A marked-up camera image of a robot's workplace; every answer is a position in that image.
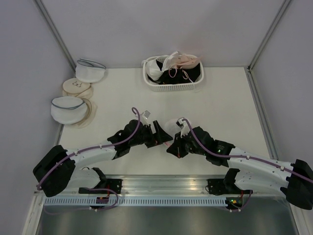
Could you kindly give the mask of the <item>pink-trimmed mesh laundry bag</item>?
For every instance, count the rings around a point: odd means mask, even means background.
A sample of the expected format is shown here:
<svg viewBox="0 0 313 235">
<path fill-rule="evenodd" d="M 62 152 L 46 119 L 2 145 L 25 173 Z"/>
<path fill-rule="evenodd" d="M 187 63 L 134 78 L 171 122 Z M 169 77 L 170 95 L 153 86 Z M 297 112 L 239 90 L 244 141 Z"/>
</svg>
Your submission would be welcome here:
<svg viewBox="0 0 313 235">
<path fill-rule="evenodd" d="M 178 134 L 178 136 L 180 137 L 181 129 L 176 124 L 177 120 L 178 120 L 178 118 L 175 118 L 175 119 L 171 119 L 171 120 L 169 120 L 168 122 L 165 123 L 165 126 L 164 126 L 165 132 L 167 134 L 169 134 L 173 138 L 172 141 L 169 141 L 169 142 L 165 143 L 166 147 L 169 147 L 169 146 L 171 146 L 174 143 L 176 134 Z"/>
</svg>

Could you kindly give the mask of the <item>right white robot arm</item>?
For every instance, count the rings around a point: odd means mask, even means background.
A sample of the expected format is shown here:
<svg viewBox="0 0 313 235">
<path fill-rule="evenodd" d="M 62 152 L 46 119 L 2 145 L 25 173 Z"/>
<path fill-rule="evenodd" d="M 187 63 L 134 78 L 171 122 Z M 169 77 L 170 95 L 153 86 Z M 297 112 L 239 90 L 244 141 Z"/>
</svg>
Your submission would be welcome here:
<svg viewBox="0 0 313 235">
<path fill-rule="evenodd" d="M 290 163 L 256 156 L 213 139 L 200 127 L 186 135 L 176 133 L 166 151 L 177 158 L 188 154 L 205 156 L 213 165 L 227 167 L 223 187 L 228 193 L 248 190 L 276 194 L 298 208 L 313 208 L 313 170 L 303 160 Z"/>
</svg>

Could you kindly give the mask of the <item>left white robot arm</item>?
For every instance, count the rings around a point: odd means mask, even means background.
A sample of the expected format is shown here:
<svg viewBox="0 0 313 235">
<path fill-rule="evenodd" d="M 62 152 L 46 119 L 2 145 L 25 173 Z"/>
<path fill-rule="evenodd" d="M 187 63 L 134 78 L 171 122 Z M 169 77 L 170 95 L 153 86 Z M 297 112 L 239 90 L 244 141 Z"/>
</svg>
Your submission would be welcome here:
<svg viewBox="0 0 313 235">
<path fill-rule="evenodd" d="M 157 121 L 143 124 L 133 119 L 104 144 L 72 151 L 56 145 L 33 169 L 38 181 L 37 189 L 42 190 L 46 197 L 56 196 L 70 188 L 77 188 L 82 194 L 92 191 L 101 194 L 107 188 L 106 176 L 96 167 L 83 171 L 84 167 L 119 159 L 138 145 L 151 148 L 172 140 Z"/>
</svg>

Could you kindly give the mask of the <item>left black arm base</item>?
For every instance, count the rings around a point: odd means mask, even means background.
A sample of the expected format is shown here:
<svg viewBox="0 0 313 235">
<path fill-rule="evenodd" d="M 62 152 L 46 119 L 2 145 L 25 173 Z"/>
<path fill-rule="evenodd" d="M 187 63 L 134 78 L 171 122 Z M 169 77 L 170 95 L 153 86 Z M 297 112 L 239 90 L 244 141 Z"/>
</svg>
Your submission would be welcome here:
<svg viewBox="0 0 313 235">
<path fill-rule="evenodd" d="M 79 188 L 79 194 L 107 194 L 117 193 L 120 194 L 122 190 L 122 179 L 107 179 L 105 182 L 101 181 L 94 188 Z"/>
</svg>

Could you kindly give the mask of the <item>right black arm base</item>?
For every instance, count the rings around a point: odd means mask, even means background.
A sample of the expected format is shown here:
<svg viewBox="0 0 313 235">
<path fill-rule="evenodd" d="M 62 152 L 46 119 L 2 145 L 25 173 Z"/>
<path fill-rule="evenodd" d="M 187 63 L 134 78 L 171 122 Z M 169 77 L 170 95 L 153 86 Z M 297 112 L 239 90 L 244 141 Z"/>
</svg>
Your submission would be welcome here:
<svg viewBox="0 0 313 235">
<path fill-rule="evenodd" d="M 231 194 L 250 194 L 250 190 L 239 189 L 235 185 L 235 180 L 226 180 L 222 178 L 207 179 L 207 186 L 209 194 L 212 195 L 231 195 Z"/>
</svg>

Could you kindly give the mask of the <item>white bra in basket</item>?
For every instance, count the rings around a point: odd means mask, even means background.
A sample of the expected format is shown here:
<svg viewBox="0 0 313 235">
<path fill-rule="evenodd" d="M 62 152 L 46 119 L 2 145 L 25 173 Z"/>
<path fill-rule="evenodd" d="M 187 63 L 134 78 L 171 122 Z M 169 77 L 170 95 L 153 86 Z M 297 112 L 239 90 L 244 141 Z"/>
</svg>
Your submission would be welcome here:
<svg viewBox="0 0 313 235">
<path fill-rule="evenodd" d="M 157 81 L 165 71 L 175 68 L 179 62 L 178 57 L 162 55 L 146 62 L 145 71 L 153 81 Z"/>
</svg>

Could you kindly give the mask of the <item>beige laundry bag lower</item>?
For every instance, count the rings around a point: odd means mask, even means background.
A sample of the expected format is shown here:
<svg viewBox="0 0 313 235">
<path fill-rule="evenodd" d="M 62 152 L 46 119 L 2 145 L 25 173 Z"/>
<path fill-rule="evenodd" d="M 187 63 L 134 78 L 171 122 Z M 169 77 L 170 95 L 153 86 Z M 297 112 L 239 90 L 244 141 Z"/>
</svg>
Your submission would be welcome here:
<svg viewBox="0 0 313 235">
<path fill-rule="evenodd" d="M 96 115 L 96 112 L 97 112 L 97 109 L 98 109 L 98 106 L 96 105 L 96 103 L 93 102 L 92 100 L 89 100 L 89 99 L 86 99 L 86 98 L 83 98 L 83 101 L 86 103 L 86 105 L 88 107 L 87 111 L 85 113 L 84 118 L 81 121 L 79 121 L 77 123 L 74 123 L 74 124 L 71 124 L 71 126 L 73 128 L 78 128 L 78 129 L 85 128 L 88 125 L 90 125 L 91 122 L 95 118 L 95 115 Z"/>
</svg>

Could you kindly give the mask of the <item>beige laundry bag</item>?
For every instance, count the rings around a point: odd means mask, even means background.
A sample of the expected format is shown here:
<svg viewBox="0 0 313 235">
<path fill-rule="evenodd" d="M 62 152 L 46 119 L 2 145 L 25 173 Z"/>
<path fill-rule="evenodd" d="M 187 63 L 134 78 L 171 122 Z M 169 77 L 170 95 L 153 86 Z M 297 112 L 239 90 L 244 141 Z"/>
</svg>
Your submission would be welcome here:
<svg viewBox="0 0 313 235">
<path fill-rule="evenodd" d="M 81 121 L 79 121 L 77 123 L 74 123 L 74 124 L 71 124 L 71 126 L 73 128 L 78 128 L 78 129 L 85 128 L 88 125 L 90 125 L 91 122 L 95 118 L 95 115 L 96 115 L 96 112 L 97 112 L 97 109 L 98 109 L 98 106 L 96 105 L 96 103 L 93 102 L 92 100 L 89 100 L 89 99 L 86 99 L 86 98 L 83 98 L 83 101 L 86 103 L 86 105 L 88 107 L 87 111 L 85 113 L 84 118 Z"/>
<path fill-rule="evenodd" d="M 90 99 L 93 96 L 91 83 L 82 82 L 77 78 L 66 80 L 62 85 L 62 89 L 63 96 L 72 96 L 80 99 Z"/>
</svg>

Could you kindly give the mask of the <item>pink bra in basket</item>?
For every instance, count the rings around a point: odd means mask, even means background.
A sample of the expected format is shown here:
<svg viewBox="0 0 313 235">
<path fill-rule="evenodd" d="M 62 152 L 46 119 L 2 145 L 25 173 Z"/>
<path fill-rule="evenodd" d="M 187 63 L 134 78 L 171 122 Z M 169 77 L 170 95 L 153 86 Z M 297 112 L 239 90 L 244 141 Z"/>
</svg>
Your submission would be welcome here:
<svg viewBox="0 0 313 235">
<path fill-rule="evenodd" d="M 179 54 L 173 61 L 171 69 L 193 69 L 201 62 L 201 57 Z"/>
</svg>

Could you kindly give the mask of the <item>blue-trimmed laundry bag front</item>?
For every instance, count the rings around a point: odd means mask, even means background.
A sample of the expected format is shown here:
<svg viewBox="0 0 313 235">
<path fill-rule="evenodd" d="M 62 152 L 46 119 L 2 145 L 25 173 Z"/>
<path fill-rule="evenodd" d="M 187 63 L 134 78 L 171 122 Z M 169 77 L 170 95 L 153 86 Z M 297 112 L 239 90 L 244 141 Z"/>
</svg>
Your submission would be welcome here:
<svg viewBox="0 0 313 235">
<path fill-rule="evenodd" d="M 87 111 L 88 106 L 81 98 L 62 96 L 51 101 L 51 116 L 63 125 L 71 125 L 82 121 Z"/>
</svg>

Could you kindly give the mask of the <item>blue-trimmed laundry bag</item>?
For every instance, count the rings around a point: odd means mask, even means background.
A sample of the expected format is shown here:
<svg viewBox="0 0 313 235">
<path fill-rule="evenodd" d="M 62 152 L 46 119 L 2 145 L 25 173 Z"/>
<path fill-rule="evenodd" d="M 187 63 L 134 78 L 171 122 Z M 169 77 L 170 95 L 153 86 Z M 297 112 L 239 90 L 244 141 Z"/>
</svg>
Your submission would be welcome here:
<svg viewBox="0 0 313 235">
<path fill-rule="evenodd" d="M 71 125 L 82 121 L 87 111 L 88 106 L 81 98 L 62 96 L 51 101 L 51 116 L 63 125 Z"/>
<path fill-rule="evenodd" d="M 101 63 L 83 58 L 76 63 L 75 75 L 81 82 L 96 83 L 105 76 L 106 67 Z"/>
</svg>

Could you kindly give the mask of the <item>blue-trimmed laundry bag rear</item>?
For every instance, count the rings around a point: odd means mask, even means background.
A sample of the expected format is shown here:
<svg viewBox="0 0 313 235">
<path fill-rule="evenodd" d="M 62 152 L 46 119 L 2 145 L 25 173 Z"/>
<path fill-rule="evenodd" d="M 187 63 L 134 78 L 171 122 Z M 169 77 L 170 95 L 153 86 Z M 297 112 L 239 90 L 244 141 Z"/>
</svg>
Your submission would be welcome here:
<svg viewBox="0 0 313 235">
<path fill-rule="evenodd" d="M 106 67 L 101 63 L 83 58 L 76 63 L 75 75 L 81 82 L 96 83 L 105 76 Z"/>
</svg>

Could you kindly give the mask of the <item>beige laundry bag upper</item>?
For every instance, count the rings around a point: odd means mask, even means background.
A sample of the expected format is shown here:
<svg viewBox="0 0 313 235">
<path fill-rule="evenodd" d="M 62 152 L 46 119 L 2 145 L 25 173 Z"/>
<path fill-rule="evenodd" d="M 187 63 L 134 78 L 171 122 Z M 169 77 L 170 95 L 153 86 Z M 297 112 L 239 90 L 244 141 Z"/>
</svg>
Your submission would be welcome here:
<svg viewBox="0 0 313 235">
<path fill-rule="evenodd" d="M 63 96 L 72 96 L 80 99 L 90 99 L 93 96 L 91 83 L 82 82 L 77 78 L 66 80 L 62 85 L 62 89 Z"/>
</svg>

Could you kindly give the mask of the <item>white plastic basket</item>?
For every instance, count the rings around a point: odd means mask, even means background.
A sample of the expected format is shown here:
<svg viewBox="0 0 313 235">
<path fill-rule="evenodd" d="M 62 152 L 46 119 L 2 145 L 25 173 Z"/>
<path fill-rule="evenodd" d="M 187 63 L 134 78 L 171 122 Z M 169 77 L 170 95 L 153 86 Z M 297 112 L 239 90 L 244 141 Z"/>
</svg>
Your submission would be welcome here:
<svg viewBox="0 0 313 235">
<path fill-rule="evenodd" d="M 143 68 L 143 79 L 144 82 L 148 85 L 149 89 L 154 92 L 169 92 L 169 91 L 186 91 L 186 90 L 194 90 L 204 79 L 204 69 L 202 62 L 200 62 L 201 66 L 201 75 L 197 78 L 196 82 L 194 83 L 185 83 L 185 84 L 175 84 L 175 85 L 157 85 L 155 83 L 152 83 L 148 80 L 147 75 L 144 72 L 146 62 L 149 60 L 153 60 L 154 58 L 157 58 L 158 56 L 149 57 L 146 60 L 143 60 L 141 62 L 142 68 Z"/>
</svg>

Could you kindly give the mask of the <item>black garments in basket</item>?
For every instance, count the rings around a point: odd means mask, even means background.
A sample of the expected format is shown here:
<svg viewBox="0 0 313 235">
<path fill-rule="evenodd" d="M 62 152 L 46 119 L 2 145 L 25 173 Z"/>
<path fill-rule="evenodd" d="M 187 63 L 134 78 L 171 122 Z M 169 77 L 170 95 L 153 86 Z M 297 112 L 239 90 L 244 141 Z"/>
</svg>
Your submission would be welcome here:
<svg viewBox="0 0 313 235">
<path fill-rule="evenodd" d="M 175 85 L 175 84 L 185 84 L 194 83 L 197 78 L 201 75 L 201 66 L 198 64 L 193 69 L 169 69 L 166 70 L 162 76 L 157 80 L 153 81 L 148 75 L 147 78 L 150 82 L 157 85 Z"/>
</svg>

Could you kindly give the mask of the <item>aluminium mounting rail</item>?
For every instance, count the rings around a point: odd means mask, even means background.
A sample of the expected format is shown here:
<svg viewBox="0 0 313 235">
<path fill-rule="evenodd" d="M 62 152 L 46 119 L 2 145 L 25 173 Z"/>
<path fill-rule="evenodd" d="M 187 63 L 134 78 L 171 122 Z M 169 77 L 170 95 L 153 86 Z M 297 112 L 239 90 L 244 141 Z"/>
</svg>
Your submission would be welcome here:
<svg viewBox="0 0 313 235">
<path fill-rule="evenodd" d="M 293 190 L 297 185 L 297 176 L 295 173 L 287 172 L 286 170 L 270 171 L 270 175 L 253 175 L 250 172 L 240 171 L 238 169 L 231 168 L 224 179 L 235 180 L 235 185 L 239 189 L 250 190 L 250 192 L 259 192 L 267 194 L 277 194 L 285 196 L 290 190 Z M 206 185 L 200 184 L 197 180 L 189 180 L 190 185 L 187 185 L 188 181 L 181 178 L 145 178 L 145 179 L 128 179 L 122 183 L 121 193 L 125 193 L 126 190 L 139 191 L 139 192 L 161 192 L 161 191 L 175 191 L 175 190 L 196 190 L 199 187 L 206 189 Z M 65 189 L 61 193 L 68 193 L 71 191 L 77 191 L 77 188 Z"/>
</svg>

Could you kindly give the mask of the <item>right aluminium frame post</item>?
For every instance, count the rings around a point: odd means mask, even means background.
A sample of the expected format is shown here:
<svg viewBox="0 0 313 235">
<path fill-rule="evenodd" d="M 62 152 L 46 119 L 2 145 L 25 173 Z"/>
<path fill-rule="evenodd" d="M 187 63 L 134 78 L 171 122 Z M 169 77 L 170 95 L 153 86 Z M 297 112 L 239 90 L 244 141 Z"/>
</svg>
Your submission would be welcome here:
<svg viewBox="0 0 313 235">
<path fill-rule="evenodd" d="M 248 64 L 248 66 L 246 68 L 249 73 L 252 72 L 253 68 L 257 64 L 257 62 L 258 62 L 260 56 L 262 55 L 265 47 L 267 46 L 272 35 L 274 34 L 276 29 L 278 28 L 279 23 L 282 21 L 282 18 L 284 17 L 284 15 L 288 11 L 288 9 L 292 3 L 293 3 L 293 0 L 283 0 L 283 2 L 281 4 L 281 6 L 279 7 L 275 17 L 273 18 L 273 20 L 271 22 L 269 28 L 267 29 L 264 37 L 262 38 L 260 45 L 258 46 L 256 52 L 254 53 L 250 63 Z"/>
</svg>

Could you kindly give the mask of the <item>aluminium frame post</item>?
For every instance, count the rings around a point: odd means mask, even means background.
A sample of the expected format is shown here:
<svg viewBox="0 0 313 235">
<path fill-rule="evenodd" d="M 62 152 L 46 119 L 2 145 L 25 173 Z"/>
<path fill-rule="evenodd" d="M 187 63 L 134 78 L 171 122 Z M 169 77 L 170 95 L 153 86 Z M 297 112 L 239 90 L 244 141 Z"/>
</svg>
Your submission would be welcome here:
<svg viewBox="0 0 313 235">
<path fill-rule="evenodd" d="M 281 6 L 279 7 L 275 17 L 273 18 L 273 20 L 271 22 L 269 28 L 267 29 L 264 37 L 262 38 L 260 45 L 258 46 L 256 52 L 254 53 L 250 63 L 248 64 L 248 66 L 246 68 L 249 73 L 252 72 L 253 68 L 257 64 L 257 62 L 258 62 L 260 56 L 262 55 L 265 47 L 267 46 L 272 35 L 274 34 L 276 29 L 278 28 L 279 23 L 282 21 L 282 18 L 284 17 L 284 15 L 288 11 L 288 9 L 292 3 L 293 3 L 293 0 L 283 0 L 283 2 L 281 4 Z"/>
<path fill-rule="evenodd" d="M 66 61 L 68 62 L 71 70 L 75 72 L 76 64 L 74 59 L 72 58 L 68 47 L 66 46 L 58 28 L 56 27 L 56 24 L 54 23 L 54 20 L 52 19 L 47 7 L 45 6 L 44 2 L 42 0 L 33 0 L 33 3 L 37 7 L 40 15 L 44 19 L 48 29 L 52 33 L 55 41 L 57 42 L 60 50 L 62 51 L 64 57 L 66 58 Z"/>
</svg>

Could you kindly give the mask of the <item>left aluminium frame post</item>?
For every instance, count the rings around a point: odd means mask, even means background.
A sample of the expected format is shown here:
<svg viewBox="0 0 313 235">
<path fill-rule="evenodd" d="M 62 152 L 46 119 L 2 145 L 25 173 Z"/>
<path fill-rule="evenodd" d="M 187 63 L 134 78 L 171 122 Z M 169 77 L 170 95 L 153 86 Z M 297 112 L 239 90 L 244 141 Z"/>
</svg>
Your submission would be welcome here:
<svg viewBox="0 0 313 235">
<path fill-rule="evenodd" d="M 71 70 L 75 72 L 76 64 L 74 59 L 72 58 L 68 47 L 66 46 L 58 28 L 56 27 L 56 24 L 54 23 L 54 20 L 52 19 L 47 7 L 45 6 L 44 2 L 42 0 L 33 0 L 33 3 L 37 7 L 40 15 L 44 19 L 48 29 L 52 33 L 55 41 L 57 42 L 60 50 L 62 51 L 64 57 L 66 58 L 66 61 L 68 62 Z"/>
</svg>

